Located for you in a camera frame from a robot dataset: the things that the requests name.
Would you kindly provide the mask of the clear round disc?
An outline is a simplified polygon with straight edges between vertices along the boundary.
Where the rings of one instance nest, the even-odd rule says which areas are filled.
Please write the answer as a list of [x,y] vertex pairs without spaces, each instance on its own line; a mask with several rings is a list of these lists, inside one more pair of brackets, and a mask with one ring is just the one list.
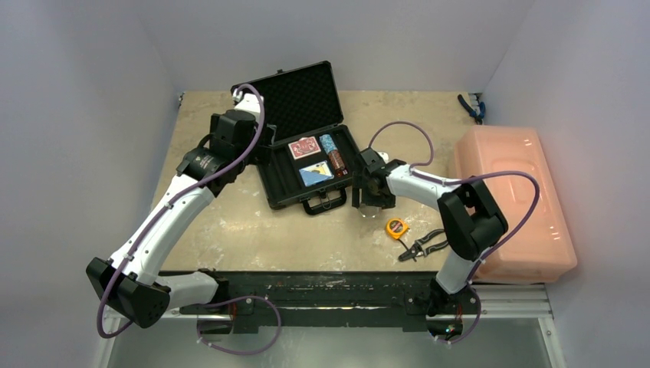
[[374,219],[381,211],[380,207],[376,206],[360,206],[359,213],[365,219]]

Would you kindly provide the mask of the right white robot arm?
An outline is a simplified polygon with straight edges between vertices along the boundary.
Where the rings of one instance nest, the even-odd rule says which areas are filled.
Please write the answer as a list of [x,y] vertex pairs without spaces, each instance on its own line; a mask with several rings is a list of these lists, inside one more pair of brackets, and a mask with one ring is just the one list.
[[507,220],[482,179],[449,179],[386,162],[374,149],[354,159],[353,207],[392,209],[404,197],[438,211],[451,247],[430,292],[432,306],[448,312],[461,300],[479,258],[507,233]]

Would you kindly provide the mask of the black poker set case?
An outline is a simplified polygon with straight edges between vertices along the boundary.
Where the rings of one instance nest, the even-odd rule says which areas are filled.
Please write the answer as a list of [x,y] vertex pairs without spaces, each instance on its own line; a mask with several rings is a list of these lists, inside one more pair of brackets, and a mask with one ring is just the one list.
[[320,215],[346,204],[359,148],[344,124],[329,61],[251,80],[264,99],[267,132],[258,173],[273,210],[301,204]]

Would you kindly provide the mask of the blue poker chip stack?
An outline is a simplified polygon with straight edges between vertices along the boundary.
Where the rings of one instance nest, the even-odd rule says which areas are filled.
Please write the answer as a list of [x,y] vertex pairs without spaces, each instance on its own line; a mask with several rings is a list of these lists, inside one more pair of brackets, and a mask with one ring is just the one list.
[[326,150],[335,150],[336,149],[336,144],[334,143],[332,136],[330,134],[324,134],[319,137],[319,141],[321,146]]

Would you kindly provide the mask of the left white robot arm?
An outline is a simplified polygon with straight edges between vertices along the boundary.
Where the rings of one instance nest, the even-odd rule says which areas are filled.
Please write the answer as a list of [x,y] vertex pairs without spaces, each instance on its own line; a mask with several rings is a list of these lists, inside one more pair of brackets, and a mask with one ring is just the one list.
[[264,132],[265,113],[235,108],[212,117],[216,128],[188,151],[154,210],[107,260],[94,258],[86,272],[100,298],[96,326],[102,338],[106,307],[129,324],[152,326],[170,309],[200,304],[217,314],[228,306],[228,292],[204,271],[161,277],[169,253],[198,214],[235,181]]

